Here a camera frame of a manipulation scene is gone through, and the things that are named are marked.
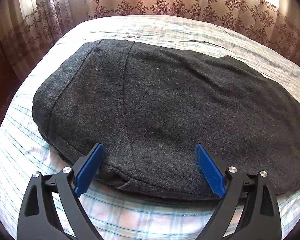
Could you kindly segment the dark grey pants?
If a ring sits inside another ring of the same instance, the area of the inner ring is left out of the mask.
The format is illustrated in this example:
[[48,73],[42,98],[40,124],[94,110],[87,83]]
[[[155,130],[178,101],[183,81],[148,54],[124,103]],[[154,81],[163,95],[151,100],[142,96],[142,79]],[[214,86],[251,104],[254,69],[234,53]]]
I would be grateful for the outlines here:
[[216,199],[197,144],[248,174],[267,171],[276,194],[300,189],[300,103],[230,56],[89,42],[41,84],[32,115],[67,163],[103,144],[97,179],[119,191]]

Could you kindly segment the plaid bed sheet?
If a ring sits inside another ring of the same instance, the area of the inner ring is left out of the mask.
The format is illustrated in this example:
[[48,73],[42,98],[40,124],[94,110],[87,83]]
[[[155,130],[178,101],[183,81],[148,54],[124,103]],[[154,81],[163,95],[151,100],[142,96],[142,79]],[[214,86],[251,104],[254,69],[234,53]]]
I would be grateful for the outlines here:
[[[230,55],[278,82],[300,102],[300,67],[235,31],[175,16],[113,16],[85,21],[65,34],[36,65],[15,94],[0,127],[0,220],[17,234],[19,210],[32,174],[52,174],[65,163],[40,136],[32,98],[42,82],[81,45],[103,38]],[[195,239],[214,210],[148,202],[93,183],[80,201],[105,239]]]

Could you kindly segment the patterned beige curtain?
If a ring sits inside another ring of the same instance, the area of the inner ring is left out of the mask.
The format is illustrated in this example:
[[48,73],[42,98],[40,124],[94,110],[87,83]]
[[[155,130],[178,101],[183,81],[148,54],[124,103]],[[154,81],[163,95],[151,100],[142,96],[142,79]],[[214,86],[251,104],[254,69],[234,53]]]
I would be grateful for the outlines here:
[[70,29],[108,16],[170,15],[234,30],[300,66],[297,0],[0,0],[0,40],[25,80]]

